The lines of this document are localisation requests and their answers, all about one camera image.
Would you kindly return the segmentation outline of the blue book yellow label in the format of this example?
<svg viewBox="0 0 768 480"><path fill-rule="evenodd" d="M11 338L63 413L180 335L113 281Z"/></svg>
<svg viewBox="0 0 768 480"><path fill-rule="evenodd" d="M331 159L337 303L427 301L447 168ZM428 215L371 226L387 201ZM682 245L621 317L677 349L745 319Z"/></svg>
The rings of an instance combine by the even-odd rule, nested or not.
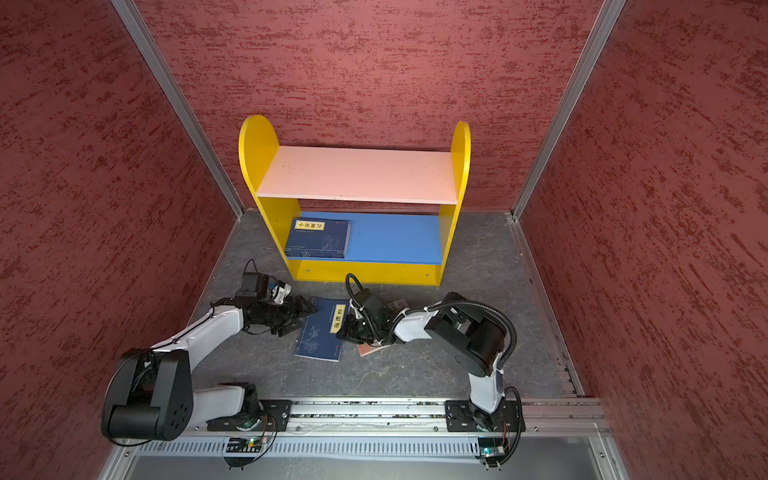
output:
<svg viewBox="0 0 768 480"><path fill-rule="evenodd" d="M344 259L350 232L347 220L294 218L284 252L287 257Z"/></svg>

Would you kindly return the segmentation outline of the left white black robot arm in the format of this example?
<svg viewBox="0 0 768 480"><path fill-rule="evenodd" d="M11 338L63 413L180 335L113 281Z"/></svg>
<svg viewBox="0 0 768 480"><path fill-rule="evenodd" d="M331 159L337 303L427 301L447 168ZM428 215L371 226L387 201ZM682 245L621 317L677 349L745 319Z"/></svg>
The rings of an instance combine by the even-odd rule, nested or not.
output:
<svg viewBox="0 0 768 480"><path fill-rule="evenodd" d="M195 390L192 373L225 340L249 332L251 326L283 336L316 311L276 277L244 273L240 289L213 302L200 319L165 341L121 356L103 400L103 437L129 447L174 440L188 426L202 423L222 423L240 432L267 431L273 420L254 384L229 382Z"/></svg>

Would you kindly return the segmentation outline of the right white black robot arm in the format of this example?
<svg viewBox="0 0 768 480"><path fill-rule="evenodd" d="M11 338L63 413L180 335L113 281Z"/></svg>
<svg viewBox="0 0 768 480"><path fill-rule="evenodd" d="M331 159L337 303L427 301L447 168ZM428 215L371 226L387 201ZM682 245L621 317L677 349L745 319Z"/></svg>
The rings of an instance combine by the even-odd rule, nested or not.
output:
<svg viewBox="0 0 768 480"><path fill-rule="evenodd" d="M338 339L371 347L436 342L468 374L474 428L496 428L505 400L503 366L517 346L517 331L504 313L456 292L426 307L396 311L364 289L349 307L334 332Z"/></svg>

